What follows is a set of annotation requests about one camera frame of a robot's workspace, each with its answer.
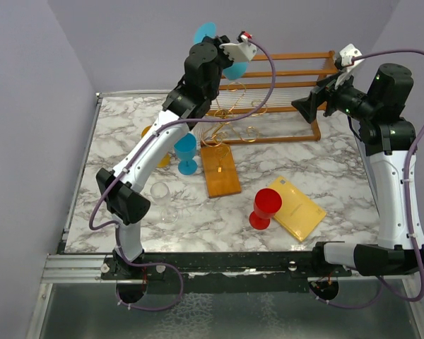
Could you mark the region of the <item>red plastic goblet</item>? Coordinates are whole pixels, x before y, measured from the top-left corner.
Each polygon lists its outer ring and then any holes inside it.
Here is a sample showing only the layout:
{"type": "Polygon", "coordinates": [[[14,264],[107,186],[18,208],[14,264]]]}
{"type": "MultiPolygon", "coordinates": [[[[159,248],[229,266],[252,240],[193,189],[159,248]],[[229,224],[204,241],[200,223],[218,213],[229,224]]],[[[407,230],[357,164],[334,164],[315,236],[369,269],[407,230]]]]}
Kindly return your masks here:
{"type": "Polygon", "coordinates": [[[254,209],[249,216],[250,225],[256,230],[265,230],[272,217],[281,209],[280,194],[270,188],[261,189],[254,197],[254,209]]]}

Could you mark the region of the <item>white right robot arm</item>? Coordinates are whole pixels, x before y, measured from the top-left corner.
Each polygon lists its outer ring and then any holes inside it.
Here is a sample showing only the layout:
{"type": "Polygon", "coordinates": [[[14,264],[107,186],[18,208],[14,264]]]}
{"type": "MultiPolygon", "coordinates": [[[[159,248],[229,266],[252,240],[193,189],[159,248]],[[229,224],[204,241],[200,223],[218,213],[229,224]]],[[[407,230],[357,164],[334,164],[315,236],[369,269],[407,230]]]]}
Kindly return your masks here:
{"type": "Polygon", "coordinates": [[[328,275],[336,265],[364,276],[415,273],[424,267],[424,234],[413,184],[416,160],[405,160],[416,132],[401,117],[413,87],[412,73],[398,64],[382,64],[367,93],[354,88],[352,76],[339,83],[341,75],[317,82],[308,97],[294,100],[292,106],[308,123],[316,119],[321,104],[326,105],[327,117],[340,111],[359,121],[358,135],[374,175],[380,226],[376,244],[318,243],[310,267],[319,276],[328,275]]]}

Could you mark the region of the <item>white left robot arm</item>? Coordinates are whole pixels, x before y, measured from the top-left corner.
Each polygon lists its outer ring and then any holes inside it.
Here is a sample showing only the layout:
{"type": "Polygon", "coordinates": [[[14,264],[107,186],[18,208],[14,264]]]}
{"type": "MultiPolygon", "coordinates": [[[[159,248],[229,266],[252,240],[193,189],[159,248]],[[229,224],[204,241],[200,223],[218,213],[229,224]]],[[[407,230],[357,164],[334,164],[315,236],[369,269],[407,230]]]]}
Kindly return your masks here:
{"type": "Polygon", "coordinates": [[[205,36],[194,44],[184,61],[184,75],[167,95],[148,133],[112,170],[102,168],[96,174],[100,201],[112,214],[117,230],[115,251],[121,257],[117,270],[125,278],[137,277],[142,269],[141,220],[151,203],[140,193],[167,152],[210,110],[223,70],[232,66],[221,48],[229,41],[225,35],[205,36]]]}

